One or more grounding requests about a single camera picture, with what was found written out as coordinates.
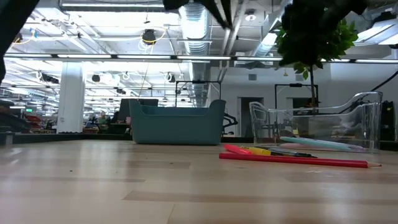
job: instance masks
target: doorway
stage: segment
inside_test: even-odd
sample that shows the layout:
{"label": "doorway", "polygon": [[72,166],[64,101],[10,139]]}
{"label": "doorway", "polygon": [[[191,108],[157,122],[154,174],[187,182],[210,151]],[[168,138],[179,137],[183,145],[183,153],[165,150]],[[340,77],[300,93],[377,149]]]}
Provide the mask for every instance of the doorway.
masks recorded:
{"label": "doorway", "polygon": [[238,97],[238,118],[239,118],[239,133],[238,136],[244,138],[253,138],[253,131],[251,128],[250,107],[251,102],[259,102],[264,104],[264,99],[260,97]]}

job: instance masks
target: clear plastic container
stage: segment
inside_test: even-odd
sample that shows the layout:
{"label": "clear plastic container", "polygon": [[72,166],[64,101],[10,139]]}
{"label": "clear plastic container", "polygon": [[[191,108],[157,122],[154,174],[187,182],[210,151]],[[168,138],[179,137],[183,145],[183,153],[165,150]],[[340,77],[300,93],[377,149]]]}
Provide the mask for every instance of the clear plastic container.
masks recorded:
{"label": "clear plastic container", "polygon": [[256,146],[377,152],[382,93],[358,93],[341,106],[275,110],[250,103]]}

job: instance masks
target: red pencil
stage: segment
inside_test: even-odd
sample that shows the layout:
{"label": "red pencil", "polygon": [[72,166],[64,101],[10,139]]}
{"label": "red pencil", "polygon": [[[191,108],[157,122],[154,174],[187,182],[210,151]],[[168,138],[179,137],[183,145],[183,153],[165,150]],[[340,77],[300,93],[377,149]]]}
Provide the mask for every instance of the red pencil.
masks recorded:
{"label": "red pencil", "polygon": [[371,168],[381,166],[380,164],[367,161],[352,161],[343,159],[317,159],[303,157],[285,157],[285,156],[257,156],[257,155],[241,155],[231,153],[220,153],[220,159],[237,159],[246,161],[262,161],[262,162],[284,162],[294,164],[311,164],[322,166],[340,166],[340,167],[357,167]]}
{"label": "red pencil", "polygon": [[230,145],[230,144],[224,144],[224,148],[225,150],[229,151],[229,152],[233,152],[236,154],[240,154],[240,155],[251,155],[251,151],[242,149],[239,146],[234,146],[234,145]]}

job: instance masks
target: teal plastic bin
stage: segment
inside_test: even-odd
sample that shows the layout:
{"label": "teal plastic bin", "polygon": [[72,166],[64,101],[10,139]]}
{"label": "teal plastic bin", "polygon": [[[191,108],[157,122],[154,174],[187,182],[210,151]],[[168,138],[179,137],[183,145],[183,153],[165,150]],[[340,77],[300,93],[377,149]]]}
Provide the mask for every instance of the teal plastic bin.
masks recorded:
{"label": "teal plastic bin", "polygon": [[144,106],[129,100],[132,138],[139,144],[217,145],[221,141],[224,100],[209,108]]}

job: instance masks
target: table surface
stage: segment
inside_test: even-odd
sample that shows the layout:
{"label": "table surface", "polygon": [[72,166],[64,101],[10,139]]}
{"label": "table surface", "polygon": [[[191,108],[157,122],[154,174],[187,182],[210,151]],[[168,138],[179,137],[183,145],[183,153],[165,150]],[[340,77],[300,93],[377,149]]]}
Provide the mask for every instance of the table surface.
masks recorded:
{"label": "table surface", "polygon": [[65,141],[0,149],[0,223],[398,223],[398,153],[375,169],[218,159],[222,146]]}

